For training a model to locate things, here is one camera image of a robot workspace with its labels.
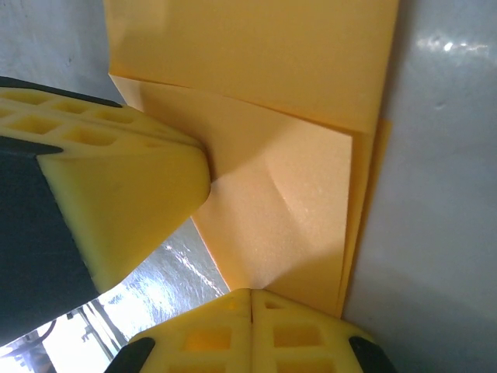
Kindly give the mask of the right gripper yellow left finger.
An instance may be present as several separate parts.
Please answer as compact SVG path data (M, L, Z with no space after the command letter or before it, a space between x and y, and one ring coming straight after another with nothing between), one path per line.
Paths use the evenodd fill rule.
M251 342L251 291L241 289L138 333L114 371L250 372Z

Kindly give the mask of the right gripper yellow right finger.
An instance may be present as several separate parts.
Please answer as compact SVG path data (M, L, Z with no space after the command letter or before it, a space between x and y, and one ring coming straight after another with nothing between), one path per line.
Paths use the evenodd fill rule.
M396 372L361 328L269 291L252 290L254 372Z

